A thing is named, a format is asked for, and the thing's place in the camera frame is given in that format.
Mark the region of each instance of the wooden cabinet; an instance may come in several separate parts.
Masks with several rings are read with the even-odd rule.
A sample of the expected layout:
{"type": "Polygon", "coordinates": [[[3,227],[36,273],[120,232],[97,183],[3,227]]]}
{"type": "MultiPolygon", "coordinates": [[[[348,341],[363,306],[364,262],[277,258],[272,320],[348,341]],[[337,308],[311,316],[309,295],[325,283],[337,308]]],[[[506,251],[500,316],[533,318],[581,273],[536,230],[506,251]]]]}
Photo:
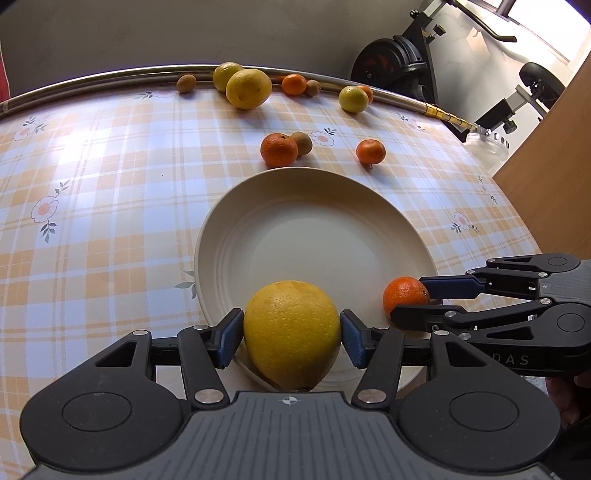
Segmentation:
{"type": "Polygon", "coordinates": [[[591,56],[494,178],[542,252],[591,258],[591,56]]]}

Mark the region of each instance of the window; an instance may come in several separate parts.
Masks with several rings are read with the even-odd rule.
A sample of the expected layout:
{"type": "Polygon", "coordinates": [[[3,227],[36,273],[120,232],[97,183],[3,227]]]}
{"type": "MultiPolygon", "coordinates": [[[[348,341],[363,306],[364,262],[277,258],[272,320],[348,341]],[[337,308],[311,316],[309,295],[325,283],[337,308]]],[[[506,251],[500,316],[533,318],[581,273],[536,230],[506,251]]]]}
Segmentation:
{"type": "Polygon", "coordinates": [[[566,0],[472,1],[527,28],[568,61],[579,52],[591,28],[566,0]]]}

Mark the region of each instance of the kiwi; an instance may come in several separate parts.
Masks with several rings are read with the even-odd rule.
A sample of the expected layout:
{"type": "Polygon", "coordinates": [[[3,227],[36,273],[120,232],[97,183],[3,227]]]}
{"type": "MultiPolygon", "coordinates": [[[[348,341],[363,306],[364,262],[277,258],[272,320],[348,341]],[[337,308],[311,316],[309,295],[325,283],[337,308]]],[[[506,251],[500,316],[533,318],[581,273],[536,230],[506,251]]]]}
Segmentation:
{"type": "Polygon", "coordinates": [[[197,79],[190,73],[178,79],[177,90],[179,93],[190,93],[197,86],[197,79]]]}
{"type": "Polygon", "coordinates": [[[297,156],[307,155],[312,151],[312,139],[304,132],[295,132],[290,135],[297,145],[297,156]]]}
{"type": "Polygon", "coordinates": [[[306,95],[309,97],[315,97],[320,93],[320,84],[316,80],[308,80],[308,86],[306,87],[306,95]]]}

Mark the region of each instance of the crosshair logo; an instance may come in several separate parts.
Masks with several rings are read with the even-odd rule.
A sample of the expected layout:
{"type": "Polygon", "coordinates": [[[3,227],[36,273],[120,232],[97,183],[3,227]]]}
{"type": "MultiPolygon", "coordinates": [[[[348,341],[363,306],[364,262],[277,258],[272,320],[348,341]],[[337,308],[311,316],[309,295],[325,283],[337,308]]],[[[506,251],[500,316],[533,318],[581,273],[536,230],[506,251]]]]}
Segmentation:
{"type": "Polygon", "coordinates": [[[296,403],[299,402],[299,400],[295,397],[292,397],[291,395],[289,397],[285,397],[282,398],[281,401],[285,404],[285,405],[289,405],[290,407],[292,405],[295,405],[296,403]]]}

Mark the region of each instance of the human hand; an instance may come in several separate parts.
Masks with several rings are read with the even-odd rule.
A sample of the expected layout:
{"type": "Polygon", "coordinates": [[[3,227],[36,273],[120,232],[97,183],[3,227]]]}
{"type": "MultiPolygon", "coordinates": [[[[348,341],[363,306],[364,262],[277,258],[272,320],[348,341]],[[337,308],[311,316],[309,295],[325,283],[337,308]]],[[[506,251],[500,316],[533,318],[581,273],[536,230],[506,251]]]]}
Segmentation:
{"type": "Polygon", "coordinates": [[[546,389],[560,411],[561,425],[565,429],[591,411],[591,370],[572,379],[548,377],[546,389]]]}

